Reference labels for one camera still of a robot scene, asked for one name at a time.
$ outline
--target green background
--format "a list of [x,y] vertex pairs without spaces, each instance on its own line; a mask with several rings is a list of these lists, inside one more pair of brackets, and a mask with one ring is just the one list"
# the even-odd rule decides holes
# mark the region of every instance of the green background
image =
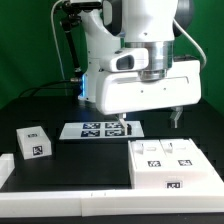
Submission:
[[[51,8],[56,0],[0,1],[0,108],[19,93],[47,82],[61,80],[50,24]],[[208,64],[201,73],[202,94],[224,114],[224,13],[223,0],[195,0],[195,15],[188,32],[204,49]],[[59,19],[56,31],[66,78],[73,76],[73,65]],[[86,68],[85,42],[81,28],[73,31],[78,56]],[[175,54],[200,57],[197,50],[181,36],[175,42]],[[64,94],[47,91],[43,94]]]

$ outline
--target black table surface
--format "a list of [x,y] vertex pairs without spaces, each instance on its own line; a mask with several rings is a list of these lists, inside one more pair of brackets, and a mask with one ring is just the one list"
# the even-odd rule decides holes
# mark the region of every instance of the black table surface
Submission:
[[[180,127],[170,127],[170,109],[127,114],[141,122],[144,139],[191,138],[218,174],[224,177],[224,117],[206,101],[184,107]],[[13,153],[15,171],[0,192],[130,189],[128,140],[70,140],[59,136],[68,122],[115,121],[96,109],[79,106],[72,97],[27,97],[0,110],[0,153]],[[24,160],[16,129],[42,126],[52,156]],[[0,219],[0,223],[224,223],[224,214],[166,214],[106,217]]]

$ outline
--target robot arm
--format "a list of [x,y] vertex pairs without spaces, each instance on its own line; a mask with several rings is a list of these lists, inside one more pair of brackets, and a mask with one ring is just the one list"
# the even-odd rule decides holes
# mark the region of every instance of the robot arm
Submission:
[[[103,1],[104,11],[113,10],[113,2]],[[100,60],[104,73],[97,82],[96,106],[101,113],[122,114],[199,101],[199,61],[175,61],[173,56],[173,21],[180,2],[121,0],[120,33],[125,34],[125,48],[119,55],[114,52]],[[106,18],[107,24],[113,24],[110,18]]]
[[[97,10],[80,14],[89,52],[80,100],[96,103],[105,115],[197,103],[199,61],[173,56],[174,18],[187,18],[192,1],[70,0],[74,7],[102,8],[104,14],[104,24]],[[184,28],[191,18],[182,21]],[[112,34],[124,37],[124,48]]]

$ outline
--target white box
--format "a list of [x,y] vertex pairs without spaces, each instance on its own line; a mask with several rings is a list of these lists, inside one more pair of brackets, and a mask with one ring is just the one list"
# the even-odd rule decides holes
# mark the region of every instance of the white box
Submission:
[[24,159],[52,155],[51,142],[42,127],[17,129],[16,132]]
[[15,168],[13,154],[3,154],[0,157],[0,189]]
[[204,189],[223,184],[191,139],[129,141],[129,173],[134,189]]

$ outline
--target paper strip with markers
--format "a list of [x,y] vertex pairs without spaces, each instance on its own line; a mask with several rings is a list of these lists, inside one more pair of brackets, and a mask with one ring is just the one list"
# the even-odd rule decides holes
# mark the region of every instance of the paper strip with markers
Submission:
[[101,138],[133,138],[144,137],[139,121],[127,121],[132,127],[131,135],[125,136],[118,122],[86,122],[66,123],[60,140],[72,139],[101,139]]

